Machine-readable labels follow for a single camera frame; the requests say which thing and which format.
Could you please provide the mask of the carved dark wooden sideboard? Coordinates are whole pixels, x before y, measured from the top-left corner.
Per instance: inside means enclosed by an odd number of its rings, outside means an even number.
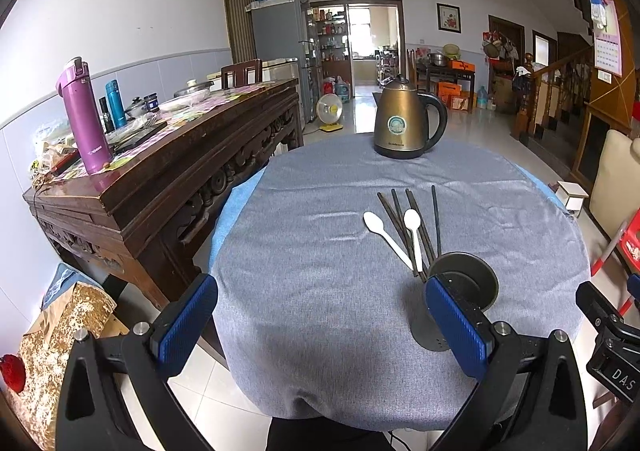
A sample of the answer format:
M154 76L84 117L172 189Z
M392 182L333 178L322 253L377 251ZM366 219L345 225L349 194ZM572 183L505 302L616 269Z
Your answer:
M303 144L292 79L219 93L204 114L160 130L122 166L58 178L23 197L59 254L134 284L163 308L200 271L193 257L231 190L279 144Z

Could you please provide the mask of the dark metal utensil holder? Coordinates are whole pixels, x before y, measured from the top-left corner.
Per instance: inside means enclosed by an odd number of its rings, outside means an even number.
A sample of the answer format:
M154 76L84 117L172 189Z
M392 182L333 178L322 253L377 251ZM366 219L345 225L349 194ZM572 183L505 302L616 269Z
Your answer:
M462 304L486 311L496 301L499 282L496 272L480 257L464 252L452 252L437 257L427 269L425 283L414 286L409 294L409 327L414 341L432 353L449 349L440 327L449 323L450 315L437 313L447 303Z

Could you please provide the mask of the white plastic spoon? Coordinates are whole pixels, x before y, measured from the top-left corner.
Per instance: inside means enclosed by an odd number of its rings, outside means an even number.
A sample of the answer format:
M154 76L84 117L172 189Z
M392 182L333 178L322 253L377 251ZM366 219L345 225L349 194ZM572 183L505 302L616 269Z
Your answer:
M385 243L390 246L390 249L400 259L400 261L410 270L413 270L411 260L405 251L393 240L393 237L388 234L384 228L383 220L378 217L372 211L365 211L362 215L362 219L367 229L373 234L382 237Z
M416 272L420 275L423 272L423 260L419 235L419 229L421 226L420 215L415 209L409 208L405 211L404 223L406 229L411 233L414 267L416 267Z

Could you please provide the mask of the cream sofa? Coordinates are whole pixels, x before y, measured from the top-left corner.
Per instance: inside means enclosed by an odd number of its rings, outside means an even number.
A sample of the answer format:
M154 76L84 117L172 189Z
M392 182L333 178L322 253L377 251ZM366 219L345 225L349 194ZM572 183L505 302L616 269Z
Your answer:
M640 206L639 139L631 140L610 129L606 133L589 211L596 223L612 237Z

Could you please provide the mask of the wall calendar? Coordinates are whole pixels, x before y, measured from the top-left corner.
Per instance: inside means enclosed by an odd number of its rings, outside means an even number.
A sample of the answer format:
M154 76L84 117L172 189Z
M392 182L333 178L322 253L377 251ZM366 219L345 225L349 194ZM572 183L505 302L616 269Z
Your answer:
M614 0L589 0L593 25L593 65L618 77L622 76L623 57L620 28Z

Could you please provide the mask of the teal thermos bottle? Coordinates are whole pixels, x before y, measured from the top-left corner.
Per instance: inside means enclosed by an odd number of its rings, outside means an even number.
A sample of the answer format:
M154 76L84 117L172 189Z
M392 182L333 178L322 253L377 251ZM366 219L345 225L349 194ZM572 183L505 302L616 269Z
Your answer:
M116 129L125 127L127 124L126 113L122 106L122 97L116 79L112 79L105 85L105 96L114 127Z

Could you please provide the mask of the purple thermos bottle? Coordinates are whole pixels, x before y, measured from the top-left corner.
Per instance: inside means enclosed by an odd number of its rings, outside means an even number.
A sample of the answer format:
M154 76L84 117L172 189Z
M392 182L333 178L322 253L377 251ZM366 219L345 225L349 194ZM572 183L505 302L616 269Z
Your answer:
M71 59L55 88L64 102L82 163L88 174L96 174L111 163L113 155L96 107L88 63L81 56Z

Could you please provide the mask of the dark wooden side table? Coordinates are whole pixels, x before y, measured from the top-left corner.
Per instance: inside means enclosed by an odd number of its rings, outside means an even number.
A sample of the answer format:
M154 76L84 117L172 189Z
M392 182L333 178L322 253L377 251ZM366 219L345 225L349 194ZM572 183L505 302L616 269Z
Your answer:
M450 110L474 111L475 66L463 61L454 61L447 66L416 64L418 84L425 91L434 93Z

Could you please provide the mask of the wooden stair railing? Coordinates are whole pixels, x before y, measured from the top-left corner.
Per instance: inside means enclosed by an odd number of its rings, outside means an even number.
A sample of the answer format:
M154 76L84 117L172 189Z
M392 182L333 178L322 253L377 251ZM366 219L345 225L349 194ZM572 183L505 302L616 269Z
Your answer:
M592 57L593 47L586 47L537 70L526 65L511 132L516 140L541 140L582 114L590 98Z

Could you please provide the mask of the small white stool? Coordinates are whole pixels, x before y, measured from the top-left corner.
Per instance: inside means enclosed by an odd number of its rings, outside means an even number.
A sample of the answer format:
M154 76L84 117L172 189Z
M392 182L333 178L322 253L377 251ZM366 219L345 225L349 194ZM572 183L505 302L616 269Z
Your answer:
M582 206L589 198L588 192L579 183L569 181L559 181L556 184L555 196L575 218L580 215Z

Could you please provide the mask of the grey refrigerator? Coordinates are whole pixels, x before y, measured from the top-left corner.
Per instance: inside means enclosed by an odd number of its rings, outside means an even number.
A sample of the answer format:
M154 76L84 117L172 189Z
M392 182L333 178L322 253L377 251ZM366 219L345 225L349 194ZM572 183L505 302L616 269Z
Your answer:
M297 62L300 105L305 122L316 119L321 65L309 0L262 0L245 7L253 25L256 54L263 61Z

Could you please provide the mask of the small yellow electric fan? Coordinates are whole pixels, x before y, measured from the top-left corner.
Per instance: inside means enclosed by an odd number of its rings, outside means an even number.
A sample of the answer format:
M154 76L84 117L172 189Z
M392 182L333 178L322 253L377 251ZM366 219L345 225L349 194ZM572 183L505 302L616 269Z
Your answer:
M324 94L316 104L316 114L320 122L319 129L324 132L341 130L343 101L335 93Z

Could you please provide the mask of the framed flower picture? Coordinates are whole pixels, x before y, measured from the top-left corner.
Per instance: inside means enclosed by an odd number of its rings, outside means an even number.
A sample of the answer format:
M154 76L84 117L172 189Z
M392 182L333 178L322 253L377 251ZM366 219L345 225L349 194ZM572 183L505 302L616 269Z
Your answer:
M460 8L446 3L437 3L438 29L449 33L461 33Z

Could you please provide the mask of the gold electric kettle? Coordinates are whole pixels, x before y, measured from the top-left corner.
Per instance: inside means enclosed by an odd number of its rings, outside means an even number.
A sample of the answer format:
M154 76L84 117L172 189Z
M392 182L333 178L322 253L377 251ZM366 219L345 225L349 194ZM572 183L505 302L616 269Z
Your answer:
M447 122L445 104L399 74L376 101L373 148L389 158L420 157L442 139Z

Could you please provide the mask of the grey tablecloth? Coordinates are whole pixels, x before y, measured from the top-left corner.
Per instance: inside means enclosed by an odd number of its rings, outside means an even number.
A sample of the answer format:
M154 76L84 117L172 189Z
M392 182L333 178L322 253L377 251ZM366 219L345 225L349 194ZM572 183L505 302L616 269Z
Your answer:
M410 189L442 248L496 272L491 320L518 333L575 335L575 292L589 278L577 221L531 174L479 146L444 139L414 159L374 151L367 134L296 148L237 186L212 242L214 311L230 373L281 419L374 431L442 429L473 381L450 351L420 347L409 294L421 281L363 222L378 192Z

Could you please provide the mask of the gold sequin bag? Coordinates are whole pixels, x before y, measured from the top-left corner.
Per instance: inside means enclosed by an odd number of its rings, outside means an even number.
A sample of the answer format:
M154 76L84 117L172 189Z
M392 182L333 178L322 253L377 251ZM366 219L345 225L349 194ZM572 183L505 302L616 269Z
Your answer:
M55 419L74 335L79 329L100 336L116 303L99 287L76 283L58 296L23 335L18 355L26 370L25 387L12 396L13 408L32 440L55 448Z

